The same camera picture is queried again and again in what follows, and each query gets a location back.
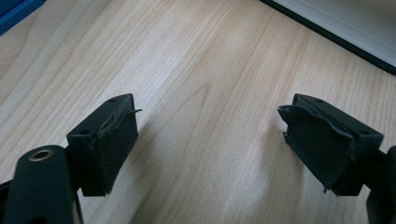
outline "black bracket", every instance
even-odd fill
[[[382,133],[311,96],[295,94],[278,112],[286,142],[325,191],[356,196],[364,184],[370,223],[396,223],[396,147],[380,151]]]
[[[134,97],[104,102],[67,135],[69,146],[33,149],[0,186],[3,223],[82,223],[77,190],[105,196],[138,136]]]

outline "blue object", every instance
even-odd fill
[[[0,0],[0,35],[29,16],[45,0]]]

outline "wooden table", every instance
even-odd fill
[[[256,0],[51,0],[0,37],[0,180],[131,92],[139,138],[86,223],[367,223],[283,139],[295,92],[396,144],[396,77]]]

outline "light wood surface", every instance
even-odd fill
[[[127,92],[140,135],[86,223],[367,223],[284,142],[295,92],[396,144],[396,77],[259,1],[49,0],[0,37],[0,180]]]

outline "black strip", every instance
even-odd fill
[[[332,32],[313,23],[312,21],[300,16],[299,14],[291,11],[290,9],[283,7],[279,3],[276,3],[272,0],[260,0],[260,1],[264,2],[266,5],[274,8],[275,10],[278,10],[279,12],[285,14],[286,16],[294,19],[295,21],[308,27],[309,29],[315,31],[316,33],[328,38],[335,44],[343,47],[344,49],[351,51],[352,53],[363,58],[365,61],[377,66],[380,69],[383,69],[384,71],[386,71],[392,75],[396,75],[396,67],[391,65],[390,63],[386,63],[385,61],[375,57],[373,54],[353,45],[352,43],[346,41],[345,39],[339,37],[338,35],[333,34]]]

